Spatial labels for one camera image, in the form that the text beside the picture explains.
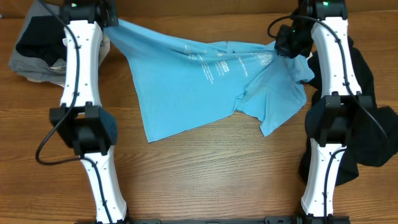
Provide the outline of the light blue printed t-shirt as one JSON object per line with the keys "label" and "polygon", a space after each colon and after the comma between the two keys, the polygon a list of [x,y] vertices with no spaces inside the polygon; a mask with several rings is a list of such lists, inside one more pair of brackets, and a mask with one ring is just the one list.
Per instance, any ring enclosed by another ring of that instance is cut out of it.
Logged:
{"label": "light blue printed t-shirt", "polygon": [[181,39],[119,21],[105,34],[129,63],[146,138],[155,142],[240,111],[270,135],[306,103],[314,74],[274,44]]}

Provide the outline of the black garment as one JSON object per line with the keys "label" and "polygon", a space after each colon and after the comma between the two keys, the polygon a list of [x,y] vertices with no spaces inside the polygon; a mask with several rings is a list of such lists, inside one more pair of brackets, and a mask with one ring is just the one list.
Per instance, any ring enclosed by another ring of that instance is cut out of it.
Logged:
{"label": "black garment", "polygon": [[[354,47],[354,41],[349,38],[348,43],[354,73],[362,92],[375,101],[373,73],[361,52]],[[357,164],[380,167],[397,153],[397,113],[389,106],[379,108],[376,103],[373,103],[373,107],[368,111],[385,130],[388,141],[382,137],[376,124],[366,117],[342,157],[336,185],[357,178],[359,176]]]}

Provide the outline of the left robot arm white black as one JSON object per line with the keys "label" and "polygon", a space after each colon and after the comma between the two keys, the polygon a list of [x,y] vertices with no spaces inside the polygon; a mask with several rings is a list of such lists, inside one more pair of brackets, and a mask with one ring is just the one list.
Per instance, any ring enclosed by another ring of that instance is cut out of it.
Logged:
{"label": "left robot arm white black", "polygon": [[52,132],[74,150],[87,173],[95,223],[130,223],[114,165],[118,127],[102,107],[98,87],[103,30],[119,24],[116,3],[65,1],[58,19],[65,31],[67,67],[60,106],[50,109]]}

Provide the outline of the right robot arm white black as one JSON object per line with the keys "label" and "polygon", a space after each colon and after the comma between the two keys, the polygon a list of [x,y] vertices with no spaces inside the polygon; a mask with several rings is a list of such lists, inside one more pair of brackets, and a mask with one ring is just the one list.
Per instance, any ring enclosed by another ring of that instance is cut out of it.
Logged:
{"label": "right robot arm white black", "polygon": [[372,98],[356,79],[348,42],[348,11],[344,1],[299,1],[282,25],[275,49],[284,57],[309,56],[316,47],[321,71],[321,96],[307,112],[305,132],[311,159],[301,207],[293,217],[267,217],[266,223],[349,223],[333,214],[333,193],[343,154],[354,130],[369,115]]}

